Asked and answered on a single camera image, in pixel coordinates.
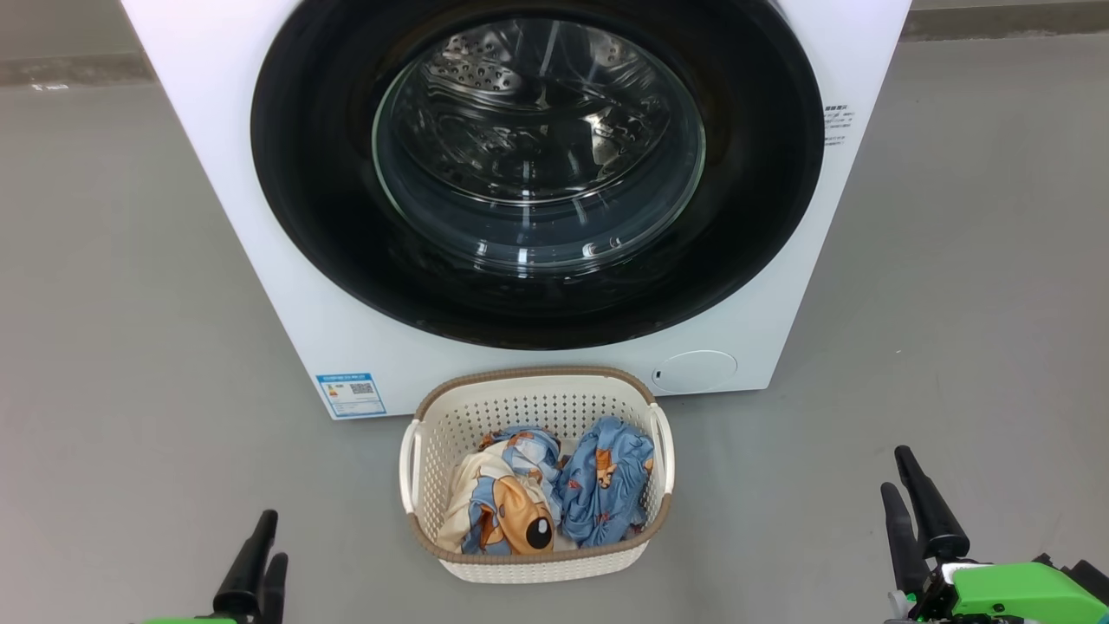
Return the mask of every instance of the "basket handle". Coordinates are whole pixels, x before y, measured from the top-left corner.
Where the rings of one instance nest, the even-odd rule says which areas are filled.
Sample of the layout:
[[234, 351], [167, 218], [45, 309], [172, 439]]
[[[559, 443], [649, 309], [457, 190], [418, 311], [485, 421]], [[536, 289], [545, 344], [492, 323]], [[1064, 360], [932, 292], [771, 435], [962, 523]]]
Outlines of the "basket handle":
[[665, 487], [663, 492], [667, 494], [673, 494], [674, 492], [674, 439], [670, 434], [670, 421], [667, 420], [667, 413], [662, 411], [662, 408], [658, 403], [651, 403], [649, 407], [651, 410], [651, 423], [654, 426], [654, 436], [662, 443], [662, 458], [661, 464], [662, 470], [665, 471]]
[[419, 500], [419, 482], [413, 474], [419, 467], [420, 459], [419, 426], [420, 421], [413, 419], [400, 440], [400, 504], [404, 505], [405, 513], [415, 513]]

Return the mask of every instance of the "white plastic basket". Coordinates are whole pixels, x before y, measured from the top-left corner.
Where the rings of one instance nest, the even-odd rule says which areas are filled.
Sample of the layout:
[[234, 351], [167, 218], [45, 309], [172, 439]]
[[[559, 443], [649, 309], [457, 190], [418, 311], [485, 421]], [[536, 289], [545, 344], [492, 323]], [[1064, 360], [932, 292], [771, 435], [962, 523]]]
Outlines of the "white plastic basket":
[[[435, 544], [450, 501], [451, 473], [484, 434], [532, 424], [577, 440], [606, 416], [635, 426], [654, 442], [654, 470], [643, 491], [648, 524], [641, 534], [608, 546], [543, 555], [466, 555]], [[400, 443], [400, 501], [417, 540], [451, 574], [472, 583], [550, 583], [623, 570], [662, 526], [673, 489], [674, 446], [667, 416], [642, 382], [615, 369], [516, 369], [449, 381], [420, 403]]]

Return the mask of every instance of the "white washing machine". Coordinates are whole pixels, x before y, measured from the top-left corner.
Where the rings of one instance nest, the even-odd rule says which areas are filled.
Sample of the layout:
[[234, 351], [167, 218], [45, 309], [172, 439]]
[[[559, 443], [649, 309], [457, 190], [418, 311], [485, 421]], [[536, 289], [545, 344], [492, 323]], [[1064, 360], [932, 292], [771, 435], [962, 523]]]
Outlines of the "white washing machine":
[[763, 389], [909, 0], [123, 0], [332, 418]]

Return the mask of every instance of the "gray floor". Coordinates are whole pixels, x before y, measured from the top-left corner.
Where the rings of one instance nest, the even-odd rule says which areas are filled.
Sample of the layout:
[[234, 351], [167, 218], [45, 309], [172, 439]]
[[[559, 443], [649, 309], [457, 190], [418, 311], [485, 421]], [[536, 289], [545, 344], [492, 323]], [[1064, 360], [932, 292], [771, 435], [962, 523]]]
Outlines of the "gray floor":
[[266, 507], [287, 621], [881, 622], [912, 444], [983, 560], [1109, 570], [1109, 38], [903, 45], [770, 390], [665, 403], [625, 573], [456, 582], [403, 419], [323, 412], [164, 95], [0, 93], [0, 604], [207, 608]]

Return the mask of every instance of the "round black door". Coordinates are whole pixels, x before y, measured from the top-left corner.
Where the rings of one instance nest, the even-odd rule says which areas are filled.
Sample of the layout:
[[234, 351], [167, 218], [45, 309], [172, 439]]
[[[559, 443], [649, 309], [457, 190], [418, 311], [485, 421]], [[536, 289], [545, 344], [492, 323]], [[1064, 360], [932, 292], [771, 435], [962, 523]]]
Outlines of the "round black door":
[[750, 0], [307, 0], [251, 134], [325, 275], [507, 349], [620, 342], [719, 303], [793, 233], [824, 143], [801, 45]]

